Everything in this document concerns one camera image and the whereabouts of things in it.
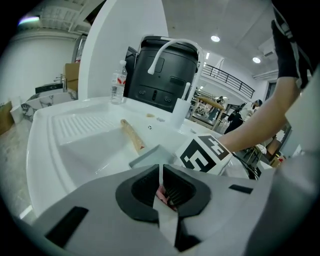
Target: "gray panel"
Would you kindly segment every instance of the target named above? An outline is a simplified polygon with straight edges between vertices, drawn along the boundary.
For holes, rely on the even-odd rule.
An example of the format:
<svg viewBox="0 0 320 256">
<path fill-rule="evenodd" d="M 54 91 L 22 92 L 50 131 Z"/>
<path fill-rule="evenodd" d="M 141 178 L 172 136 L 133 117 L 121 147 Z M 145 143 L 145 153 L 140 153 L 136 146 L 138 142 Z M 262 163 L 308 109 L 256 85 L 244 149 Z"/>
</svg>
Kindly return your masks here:
<svg viewBox="0 0 320 256">
<path fill-rule="evenodd" d="M 261 174 L 248 199 L 225 225 L 199 244 L 195 255 L 240 256 L 244 254 L 249 237 L 267 202 L 274 172 L 274 169 L 268 169 Z"/>
<path fill-rule="evenodd" d="M 183 167 L 174 167 L 202 181 L 211 189 L 211 200 L 201 214 L 184 219 L 188 234 L 194 235 L 202 241 L 209 238 L 227 223 L 250 196 L 229 187 L 236 184 L 253 189 L 257 184 L 257 181 L 253 179 L 217 176 Z"/>
<path fill-rule="evenodd" d="M 65 246 L 79 255 L 176 255 L 158 225 L 136 221 L 119 208 L 118 185 L 147 167 L 90 181 L 50 207 L 34 227 L 46 234 L 73 206 L 89 209 Z"/>
</svg>

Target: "faucet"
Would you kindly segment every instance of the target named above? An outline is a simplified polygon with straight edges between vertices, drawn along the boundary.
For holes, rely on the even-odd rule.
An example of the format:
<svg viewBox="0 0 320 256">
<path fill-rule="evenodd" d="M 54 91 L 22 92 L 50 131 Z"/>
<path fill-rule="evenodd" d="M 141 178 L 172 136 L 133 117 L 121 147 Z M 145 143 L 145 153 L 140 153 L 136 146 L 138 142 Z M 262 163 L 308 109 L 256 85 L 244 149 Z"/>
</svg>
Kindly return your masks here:
<svg viewBox="0 0 320 256">
<path fill-rule="evenodd" d="M 60 76 L 57 76 L 56 79 L 53 80 L 54 82 L 59 81 L 60 84 L 62 84 L 62 91 L 65 93 L 67 92 L 67 83 L 66 83 L 66 76 L 63 74 L 60 74 Z"/>
<path fill-rule="evenodd" d="M 148 69 L 148 73 L 150 75 L 153 75 L 155 73 L 155 68 L 156 68 L 156 65 L 157 65 L 157 62 L 159 60 L 159 57 L 161 55 L 161 53 L 168 47 L 168 46 L 171 46 L 175 43 L 188 43 L 190 45 L 193 45 L 197 50 L 198 50 L 198 55 L 199 55 L 199 62 L 200 62 L 200 67 L 198 69 L 198 72 L 196 73 L 196 76 L 195 76 L 195 79 L 193 80 L 192 84 L 191 84 L 191 89 L 190 89 L 190 93 L 189 93 L 189 96 L 187 98 L 187 102 L 188 103 L 191 103 L 191 100 L 194 96 L 194 93 L 195 93 L 195 90 L 197 88 L 197 84 L 198 84 L 198 81 L 200 79 L 200 76 L 202 74 L 202 70 L 204 69 L 204 64 L 205 64 L 205 58 L 204 58 L 204 52 L 202 50 L 202 48 L 194 41 L 191 41 L 189 39 L 173 39 L 169 42 L 167 42 L 166 44 L 164 44 L 160 49 L 159 51 L 157 52 L 157 54 L 155 55 L 155 58 L 153 60 L 153 63 L 152 65 L 150 66 L 150 68 Z"/>
<path fill-rule="evenodd" d="M 196 76 L 191 84 L 191 88 L 190 88 L 190 93 L 189 96 L 187 98 L 187 100 L 183 100 L 185 93 L 186 92 L 186 88 L 185 88 L 185 93 L 183 93 L 182 98 L 178 98 L 176 100 L 172 115 L 170 116 L 170 120 L 169 120 L 169 125 L 171 127 L 173 127 L 174 129 L 180 129 L 180 127 L 182 126 L 183 122 L 185 121 L 185 117 L 190 109 L 191 106 L 191 100 L 195 94 L 195 90 L 197 88 L 197 84 L 198 81 L 200 79 L 200 75 L 202 73 L 202 70 L 204 69 L 204 64 L 205 64 L 205 58 L 204 58 L 204 52 L 202 50 L 202 48 L 194 41 L 191 41 L 189 39 L 173 39 L 169 42 L 167 42 L 166 44 L 164 44 L 159 51 L 156 53 L 153 63 L 150 66 L 150 68 L 148 69 L 148 73 L 150 75 L 153 75 L 155 73 L 155 68 L 157 65 L 157 62 L 159 60 L 159 57 L 161 55 L 161 53 L 164 51 L 164 49 L 166 49 L 168 46 L 171 46 L 175 43 L 188 43 L 190 45 L 193 45 L 197 50 L 198 50 L 198 56 L 199 56 L 199 62 L 200 62 L 200 67 L 198 69 L 198 72 L 196 73 Z"/>
</svg>

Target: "ceiling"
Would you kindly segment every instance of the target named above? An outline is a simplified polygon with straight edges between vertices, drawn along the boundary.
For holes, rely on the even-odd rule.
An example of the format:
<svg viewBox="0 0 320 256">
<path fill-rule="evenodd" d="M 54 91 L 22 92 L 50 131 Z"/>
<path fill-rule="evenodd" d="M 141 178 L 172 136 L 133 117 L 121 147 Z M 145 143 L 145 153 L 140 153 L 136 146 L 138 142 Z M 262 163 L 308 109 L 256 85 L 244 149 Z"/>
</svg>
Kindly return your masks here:
<svg viewBox="0 0 320 256">
<path fill-rule="evenodd" d="M 39 22 L 18 26 L 18 31 L 53 29 L 72 34 L 88 34 L 86 20 L 104 0 L 44 0 L 30 16 Z M 265 46 L 273 44 L 271 0 L 162 0 L 169 36 L 197 42 L 211 52 L 208 64 L 215 66 L 220 56 L 247 68 L 252 75 L 276 70 L 275 54 L 264 57 Z M 212 42 L 218 35 L 220 42 Z M 252 61 L 261 59 L 260 64 Z"/>
<path fill-rule="evenodd" d="M 72 34 L 88 34 L 91 28 L 86 18 L 104 0 L 44 0 L 28 16 L 39 16 L 38 22 L 18 26 L 18 32 L 54 29 Z"/>
<path fill-rule="evenodd" d="M 204 50 L 228 58 L 253 75 L 275 70 L 277 57 L 263 56 L 272 38 L 270 0 L 162 0 L 169 36 L 197 42 Z M 220 42 L 211 41 L 211 36 Z M 260 64 L 252 61 L 261 59 Z"/>
</svg>

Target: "ceiling light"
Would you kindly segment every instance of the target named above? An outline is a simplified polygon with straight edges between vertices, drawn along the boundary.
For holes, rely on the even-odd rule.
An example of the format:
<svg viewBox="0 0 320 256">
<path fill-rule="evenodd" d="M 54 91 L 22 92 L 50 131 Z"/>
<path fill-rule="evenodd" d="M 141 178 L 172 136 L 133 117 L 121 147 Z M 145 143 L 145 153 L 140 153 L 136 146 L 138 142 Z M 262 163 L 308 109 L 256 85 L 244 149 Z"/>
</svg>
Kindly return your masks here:
<svg viewBox="0 0 320 256">
<path fill-rule="evenodd" d="M 33 17 L 27 17 L 23 18 L 19 21 L 18 26 L 23 24 L 23 23 L 28 23 L 28 22 L 37 22 L 39 20 L 39 17 L 33 16 Z"/>
<path fill-rule="evenodd" d="M 213 36 L 211 36 L 211 40 L 214 41 L 214 42 L 219 42 L 220 41 L 220 37 L 216 36 L 216 35 L 213 35 Z"/>
<path fill-rule="evenodd" d="M 255 63 L 260 63 L 261 62 L 261 60 L 259 58 L 257 58 L 257 57 L 252 58 L 252 60 Z"/>
</svg>

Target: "wooden stick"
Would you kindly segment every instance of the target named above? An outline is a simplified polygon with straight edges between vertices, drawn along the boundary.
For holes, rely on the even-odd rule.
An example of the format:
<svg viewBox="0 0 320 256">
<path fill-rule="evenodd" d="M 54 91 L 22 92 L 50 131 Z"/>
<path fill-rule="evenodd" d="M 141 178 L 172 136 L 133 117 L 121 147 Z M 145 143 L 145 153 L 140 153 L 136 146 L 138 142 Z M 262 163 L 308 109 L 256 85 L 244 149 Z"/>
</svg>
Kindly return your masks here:
<svg viewBox="0 0 320 256">
<path fill-rule="evenodd" d="M 133 142 L 135 150 L 140 153 L 142 149 L 146 147 L 143 140 L 139 137 L 139 135 L 136 133 L 136 131 L 133 129 L 133 127 L 128 123 L 127 120 L 122 119 L 120 121 L 123 130 L 129 135 L 130 139 Z"/>
<path fill-rule="evenodd" d="M 219 103 L 217 103 L 216 101 L 213 101 L 211 99 L 205 98 L 205 97 L 199 97 L 198 99 L 202 100 L 203 102 L 217 108 L 220 110 L 225 110 L 223 106 L 221 106 Z"/>
</svg>

